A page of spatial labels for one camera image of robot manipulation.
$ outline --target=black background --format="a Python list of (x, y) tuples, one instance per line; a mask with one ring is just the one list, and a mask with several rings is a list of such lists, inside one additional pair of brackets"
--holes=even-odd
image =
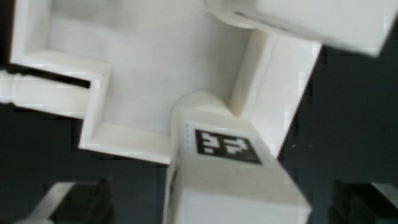
[[(0, 69), (33, 72), (8, 65), (11, 6), (0, 0)], [(322, 50), (280, 156), (315, 207), (313, 224), (328, 223), (335, 179), (398, 184), (397, 38), (395, 28), (377, 59)], [(81, 150), (81, 129), (83, 121), (0, 105), (0, 222), (27, 216), (58, 181), (107, 177), (118, 223), (161, 223), (166, 167)]]

